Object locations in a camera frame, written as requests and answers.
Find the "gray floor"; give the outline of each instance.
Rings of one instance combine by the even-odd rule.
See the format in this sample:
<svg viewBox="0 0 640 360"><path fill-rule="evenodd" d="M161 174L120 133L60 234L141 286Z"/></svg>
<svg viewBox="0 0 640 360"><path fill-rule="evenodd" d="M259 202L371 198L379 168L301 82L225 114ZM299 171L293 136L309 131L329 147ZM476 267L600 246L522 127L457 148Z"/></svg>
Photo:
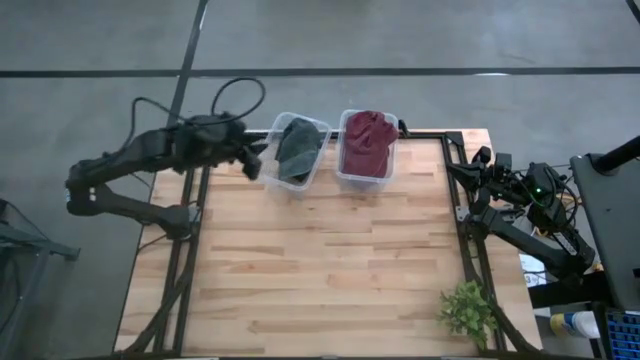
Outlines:
<svg viewBox="0 0 640 360"><path fill-rule="evenodd" d="M0 70L177 69L196 6L197 0L3 1ZM623 0L211 0L202 26L194 68L640 65L640 25ZM222 81L190 80L183 113L206 112ZM412 128L489 128L495 149L513 153L515 167L565 164L640 132L640 76L265 83L267 99L247 119L250 128L268 128L282 111L335 126L344 109L374 108ZM175 79L0 79L0 197L50 237L82 247L77 263L54 259L48 266L23 358L111 350L140 226L110 215L68 215L63 181L74 162L124 141L131 99L169 105L175 87ZM256 96L242 85L219 106L242 111ZM166 122L153 109L140 114L138 133ZM113 188L149 196L131 178Z"/></svg>

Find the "potted plant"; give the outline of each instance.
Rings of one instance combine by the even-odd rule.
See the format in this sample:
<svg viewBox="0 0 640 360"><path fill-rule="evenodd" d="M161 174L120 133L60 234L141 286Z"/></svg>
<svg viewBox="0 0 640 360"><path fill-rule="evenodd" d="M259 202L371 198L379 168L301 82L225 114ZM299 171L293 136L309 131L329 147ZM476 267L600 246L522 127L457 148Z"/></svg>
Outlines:
<svg viewBox="0 0 640 360"><path fill-rule="evenodd" d="M467 335L478 347L486 348L485 329L494 330L497 323L489 304L480 294L480 286L475 281L462 282L452 295L441 293L440 300L442 308L437 319L449 328L449 332Z"/></svg>

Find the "wooden tabletop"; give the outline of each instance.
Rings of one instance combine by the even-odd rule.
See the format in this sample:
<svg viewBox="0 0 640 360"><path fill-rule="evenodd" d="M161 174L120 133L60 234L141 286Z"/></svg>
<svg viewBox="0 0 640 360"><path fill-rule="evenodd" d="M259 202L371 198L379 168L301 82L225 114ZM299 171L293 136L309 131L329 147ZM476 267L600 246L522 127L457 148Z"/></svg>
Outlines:
<svg viewBox="0 0 640 360"><path fill-rule="evenodd" d="M490 146L486 130L461 131L469 158ZM464 280L440 143L399 140L394 181L377 194L345 191L335 160L330 143L302 200L249 182L238 165L212 172L185 355L476 353L435 320L440 292ZM179 203L182 187L159 173L152 201ZM161 234L149 227L142 243ZM501 306L541 347L517 249L489 238L487 251ZM157 310L169 253L163 240L138 255L116 349Z"/></svg>

